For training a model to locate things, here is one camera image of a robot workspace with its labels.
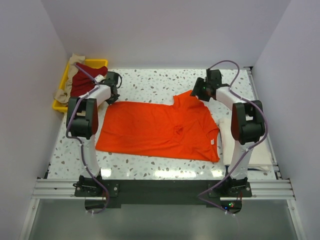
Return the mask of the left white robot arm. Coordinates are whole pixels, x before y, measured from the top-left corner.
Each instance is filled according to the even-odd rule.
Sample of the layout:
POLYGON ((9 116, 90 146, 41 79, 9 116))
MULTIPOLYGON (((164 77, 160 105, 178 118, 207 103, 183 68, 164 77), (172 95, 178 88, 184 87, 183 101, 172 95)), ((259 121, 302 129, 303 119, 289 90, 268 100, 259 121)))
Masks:
POLYGON ((80 147, 80 160, 84 178, 94 178, 87 182, 86 191, 92 196, 99 196, 104 190, 104 184, 97 180, 101 175, 95 137, 99 127, 98 107, 106 103, 114 104, 120 97, 118 89, 122 85, 122 77, 117 72, 109 72, 104 77, 98 75, 93 79, 93 89, 80 96, 70 97, 66 117, 66 137, 77 140, 80 147))

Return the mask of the orange t-shirt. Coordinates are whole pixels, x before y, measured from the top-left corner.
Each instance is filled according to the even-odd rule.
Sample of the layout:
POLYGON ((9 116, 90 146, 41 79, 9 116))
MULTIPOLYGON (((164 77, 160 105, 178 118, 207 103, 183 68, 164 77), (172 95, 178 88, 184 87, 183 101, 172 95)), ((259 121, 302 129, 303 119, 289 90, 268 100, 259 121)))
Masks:
POLYGON ((219 128, 205 104, 187 91, 173 104, 119 101, 107 107, 96 150, 217 163, 219 128))

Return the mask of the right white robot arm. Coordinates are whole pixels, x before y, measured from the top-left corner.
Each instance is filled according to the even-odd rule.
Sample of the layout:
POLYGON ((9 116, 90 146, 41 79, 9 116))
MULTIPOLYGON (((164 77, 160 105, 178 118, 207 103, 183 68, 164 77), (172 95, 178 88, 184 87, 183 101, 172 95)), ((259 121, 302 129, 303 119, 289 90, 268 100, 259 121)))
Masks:
POLYGON ((266 118, 259 100, 248 100, 235 93, 231 86, 222 83, 219 70, 206 70, 206 78, 197 78, 190 94, 208 102, 214 99, 231 110, 231 135, 234 149, 231 164, 224 179, 206 192, 233 197, 244 190, 248 182, 248 167, 254 147, 266 138, 266 118))

